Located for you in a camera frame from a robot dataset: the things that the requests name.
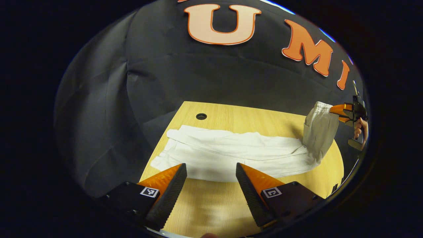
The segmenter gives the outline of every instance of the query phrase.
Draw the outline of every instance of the human hand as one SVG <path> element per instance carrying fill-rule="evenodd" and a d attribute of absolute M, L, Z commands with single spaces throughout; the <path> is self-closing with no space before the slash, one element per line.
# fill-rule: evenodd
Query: human hand
<path fill-rule="evenodd" d="M 213 233 L 206 233 L 203 236 L 201 236 L 200 238 L 219 238 L 216 234 Z"/>
<path fill-rule="evenodd" d="M 362 133 L 362 131 L 364 131 L 364 139 L 363 139 L 363 145 L 361 146 L 361 150 L 363 150 L 364 145 L 366 144 L 368 135 L 369 135 L 369 128 L 368 128 L 368 124 L 365 120 L 360 119 L 357 121 L 357 124 L 355 125 L 355 130 L 354 130 L 354 139 L 357 139 L 358 136 Z"/>

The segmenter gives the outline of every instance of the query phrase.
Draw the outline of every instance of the letter m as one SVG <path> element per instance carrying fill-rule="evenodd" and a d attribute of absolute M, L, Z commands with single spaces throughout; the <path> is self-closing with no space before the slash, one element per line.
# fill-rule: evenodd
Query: letter m
<path fill-rule="evenodd" d="M 322 40 L 314 44 L 308 31 L 299 24 L 291 20 L 285 20 L 285 22 L 291 27 L 291 41 L 289 42 L 288 48 L 282 49 L 282 54 L 293 60 L 301 61 L 302 47 L 304 50 L 305 63 L 310 65 L 319 58 L 317 62 L 313 64 L 313 68 L 327 77 L 329 75 L 330 58 L 332 57 L 333 49 Z"/>

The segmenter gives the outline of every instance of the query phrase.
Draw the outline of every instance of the orange letter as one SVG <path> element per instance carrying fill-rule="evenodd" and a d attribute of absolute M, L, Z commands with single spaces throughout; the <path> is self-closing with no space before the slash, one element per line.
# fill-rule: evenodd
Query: orange letter
<path fill-rule="evenodd" d="M 346 78 L 348 77 L 348 73 L 349 73 L 349 67 L 345 63 L 345 61 L 342 61 L 342 74 L 341 74 L 341 78 L 336 83 L 338 85 L 338 88 L 340 88 L 341 90 L 344 90 L 345 89 L 345 83 L 346 83 Z"/>
<path fill-rule="evenodd" d="M 213 29 L 213 12 L 217 4 L 201 4 L 185 9 L 188 13 L 188 33 L 199 42 L 207 44 L 240 44 L 248 41 L 254 34 L 255 15 L 261 11 L 242 5 L 230 5 L 236 11 L 236 29 L 232 32 L 219 32 Z"/>
<path fill-rule="evenodd" d="M 282 54 L 293 60 L 301 61 L 302 55 L 300 51 L 302 46 L 305 63 L 310 65 L 319 57 L 317 62 L 314 63 L 313 68 L 327 77 L 329 75 L 330 58 L 333 52 L 332 48 L 322 40 L 314 44 L 313 39 L 304 27 L 291 20 L 285 20 L 285 22 L 291 26 L 291 42 L 288 48 L 282 49 Z"/>

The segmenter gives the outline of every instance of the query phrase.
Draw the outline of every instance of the wooden table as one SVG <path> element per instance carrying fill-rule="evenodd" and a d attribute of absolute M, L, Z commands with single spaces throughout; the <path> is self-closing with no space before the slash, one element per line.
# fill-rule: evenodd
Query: wooden table
<path fill-rule="evenodd" d="M 205 120 L 196 115 L 205 113 Z M 305 116 L 203 102 L 184 102 L 163 133 L 140 181 L 160 172 L 150 166 L 151 161 L 163 151 L 169 129 L 181 125 L 228 130 L 234 133 L 259 132 L 264 136 L 302 138 Z M 284 183 L 298 181 L 305 187 L 326 198 L 335 184 L 343 177 L 343 162 L 338 146 L 333 141 L 321 164 L 312 171 L 278 178 Z M 176 201 L 163 230 L 188 237 L 199 238 L 206 232 L 220 237 L 243 237 L 260 232 L 251 216 L 247 202 L 238 183 L 219 183 L 189 179 Z"/>

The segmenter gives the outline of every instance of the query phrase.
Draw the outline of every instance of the black fabric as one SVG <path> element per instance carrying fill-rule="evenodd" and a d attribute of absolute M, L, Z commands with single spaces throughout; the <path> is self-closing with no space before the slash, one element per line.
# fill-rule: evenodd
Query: black fabric
<path fill-rule="evenodd" d="M 159 0 L 146 5 L 94 37 L 67 69 L 55 104 L 58 146 L 88 194 L 102 194 L 123 180 L 136 181 L 143 170 L 140 165 L 151 155 L 148 151 L 154 149 L 183 101 L 305 116 L 316 101 L 351 102 L 352 80 L 366 97 L 360 73 L 347 53 L 308 20 L 247 0 L 243 5 L 262 11 L 256 16 L 253 37 L 238 45 L 210 45 L 194 40 L 187 31 L 184 9 L 202 3 L 209 1 Z M 214 3 L 221 8 L 214 13 L 213 27 L 234 30 L 236 14 L 229 5 L 239 1 Z M 285 19 L 305 27 L 314 42 L 324 39 L 332 47 L 328 77 L 304 60 L 282 55 L 291 37 Z M 336 86 L 341 60 L 350 67 L 343 91 Z M 353 129 L 340 124 L 335 141 L 344 160 L 344 174 L 358 154 L 347 144 L 352 136 Z"/>

